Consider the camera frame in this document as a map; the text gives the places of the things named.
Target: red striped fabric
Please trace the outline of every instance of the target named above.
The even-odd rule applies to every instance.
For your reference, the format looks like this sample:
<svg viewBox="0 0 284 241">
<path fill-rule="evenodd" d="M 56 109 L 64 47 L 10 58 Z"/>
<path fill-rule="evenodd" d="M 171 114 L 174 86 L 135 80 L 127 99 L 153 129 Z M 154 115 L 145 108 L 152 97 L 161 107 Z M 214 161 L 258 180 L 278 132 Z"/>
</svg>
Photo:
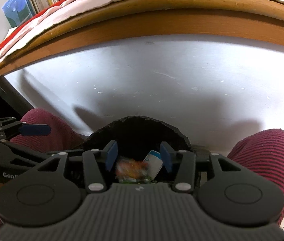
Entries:
<svg viewBox="0 0 284 241">
<path fill-rule="evenodd" d="M 269 129 L 241 140 L 228 158 L 276 183 L 284 194 L 284 131 Z M 278 224 L 284 217 L 284 207 Z"/>
</svg>

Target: black trash bag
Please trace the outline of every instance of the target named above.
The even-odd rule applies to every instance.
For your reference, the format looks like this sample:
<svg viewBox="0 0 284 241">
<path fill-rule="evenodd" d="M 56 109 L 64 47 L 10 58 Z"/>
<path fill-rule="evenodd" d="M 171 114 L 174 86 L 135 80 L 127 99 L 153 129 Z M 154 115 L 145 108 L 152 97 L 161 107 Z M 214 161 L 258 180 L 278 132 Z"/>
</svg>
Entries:
<svg viewBox="0 0 284 241">
<path fill-rule="evenodd" d="M 150 150 L 160 151 L 160 144 L 168 142 L 174 150 L 190 150 L 189 139 L 176 127 L 145 116 L 128 116 L 97 130 L 83 143 L 83 149 L 103 149 L 116 140 L 118 155 L 142 161 Z"/>
</svg>

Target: black object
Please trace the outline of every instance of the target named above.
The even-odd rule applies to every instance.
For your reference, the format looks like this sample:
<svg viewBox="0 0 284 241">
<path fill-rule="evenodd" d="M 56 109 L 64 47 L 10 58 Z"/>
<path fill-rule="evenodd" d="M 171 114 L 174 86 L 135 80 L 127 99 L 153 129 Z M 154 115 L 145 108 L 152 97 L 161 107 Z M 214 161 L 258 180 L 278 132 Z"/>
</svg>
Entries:
<svg viewBox="0 0 284 241">
<path fill-rule="evenodd" d="M 6 133 L 14 135 L 21 126 L 0 120 L 5 133 L 0 134 L 0 178 L 3 170 L 19 171 L 5 174 L 15 179 L 0 188 L 2 241 L 284 241 L 276 224 L 284 204 L 281 190 L 226 157 L 197 160 L 197 153 L 162 142 L 158 148 L 167 176 L 174 178 L 172 188 L 118 184 L 110 179 L 121 155 L 119 142 L 42 154 L 6 140 Z M 196 185 L 200 171 L 208 173 L 201 187 Z"/>
</svg>

